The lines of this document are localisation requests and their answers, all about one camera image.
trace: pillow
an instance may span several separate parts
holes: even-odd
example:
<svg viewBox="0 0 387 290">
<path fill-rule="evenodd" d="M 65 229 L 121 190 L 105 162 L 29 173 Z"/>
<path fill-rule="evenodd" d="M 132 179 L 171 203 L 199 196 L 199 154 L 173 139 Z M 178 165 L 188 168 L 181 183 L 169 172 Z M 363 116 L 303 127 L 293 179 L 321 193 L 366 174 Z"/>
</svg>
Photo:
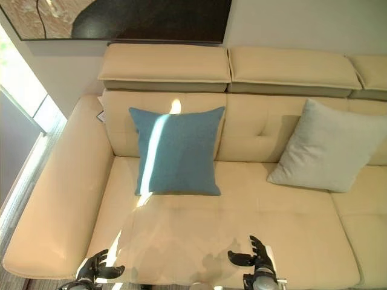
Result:
<svg viewBox="0 0 387 290">
<path fill-rule="evenodd" d="M 224 107 L 190 114 L 129 109 L 138 131 L 140 170 L 136 195 L 174 192 L 220 195 L 213 149 Z"/>
<path fill-rule="evenodd" d="M 347 192 L 387 137 L 387 115 L 340 112 L 308 99 L 267 181 Z"/>
</svg>

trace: blue pillow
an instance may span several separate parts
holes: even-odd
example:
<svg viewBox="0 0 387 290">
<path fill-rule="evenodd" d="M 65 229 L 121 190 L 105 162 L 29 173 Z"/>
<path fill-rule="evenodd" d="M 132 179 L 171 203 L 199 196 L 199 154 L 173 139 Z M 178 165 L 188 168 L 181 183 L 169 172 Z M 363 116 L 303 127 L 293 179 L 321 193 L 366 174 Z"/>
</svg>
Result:
<svg viewBox="0 0 387 290">
<path fill-rule="evenodd" d="M 129 111 L 139 134 L 141 157 L 136 195 L 220 195 L 213 150 L 224 107 L 176 115 Z"/>
</svg>

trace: framed artwork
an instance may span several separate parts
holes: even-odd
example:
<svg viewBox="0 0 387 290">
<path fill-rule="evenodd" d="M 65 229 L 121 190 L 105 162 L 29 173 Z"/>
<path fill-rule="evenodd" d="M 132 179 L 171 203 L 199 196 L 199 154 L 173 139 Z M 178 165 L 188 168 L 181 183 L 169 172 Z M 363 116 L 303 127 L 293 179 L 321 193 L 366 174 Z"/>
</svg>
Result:
<svg viewBox="0 0 387 290">
<path fill-rule="evenodd" d="M 232 0 L 0 0 L 21 40 L 223 42 Z"/>
</svg>

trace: wall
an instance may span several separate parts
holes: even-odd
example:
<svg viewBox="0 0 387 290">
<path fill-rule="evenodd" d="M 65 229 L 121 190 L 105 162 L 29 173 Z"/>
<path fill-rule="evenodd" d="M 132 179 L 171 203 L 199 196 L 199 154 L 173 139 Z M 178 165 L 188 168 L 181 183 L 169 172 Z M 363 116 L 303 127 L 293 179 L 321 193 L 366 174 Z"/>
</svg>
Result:
<svg viewBox="0 0 387 290">
<path fill-rule="evenodd" d="M 387 54 L 387 1 L 233 0 L 224 45 Z"/>
<path fill-rule="evenodd" d="M 40 130 L 0 91 L 0 207 Z"/>
<path fill-rule="evenodd" d="M 224 46 L 386 54 L 386 15 L 386 0 L 233 0 Z M 102 92 L 106 42 L 21 42 L 2 13 L 0 23 L 66 117 L 82 94 Z"/>
<path fill-rule="evenodd" d="M 66 117 L 70 116 L 82 94 L 102 92 L 103 85 L 97 81 L 97 75 L 107 42 L 22 42 L 1 10 L 0 24 Z"/>
</svg>

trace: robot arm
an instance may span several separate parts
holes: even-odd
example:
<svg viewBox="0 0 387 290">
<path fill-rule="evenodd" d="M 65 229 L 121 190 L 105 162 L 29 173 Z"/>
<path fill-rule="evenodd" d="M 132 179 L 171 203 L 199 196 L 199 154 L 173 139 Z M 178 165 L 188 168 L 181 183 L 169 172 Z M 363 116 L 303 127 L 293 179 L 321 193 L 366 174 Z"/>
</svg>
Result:
<svg viewBox="0 0 387 290">
<path fill-rule="evenodd" d="M 97 290 L 102 289 L 101 284 L 96 284 L 96 278 L 114 279 L 120 277 L 125 270 L 124 266 L 106 267 L 102 261 L 107 258 L 108 250 L 105 249 L 87 259 L 78 272 L 75 281 L 66 283 L 57 290 Z"/>
<path fill-rule="evenodd" d="M 277 279 L 273 262 L 266 252 L 264 244 L 255 236 L 250 236 L 254 256 L 249 254 L 228 252 L 229 260 L 237 266 L 254 266 L 254 274 L 243 275 L 245 290 L 274 290 L 278 283 L 286 290 L 285 279 Z"/>
</svg>

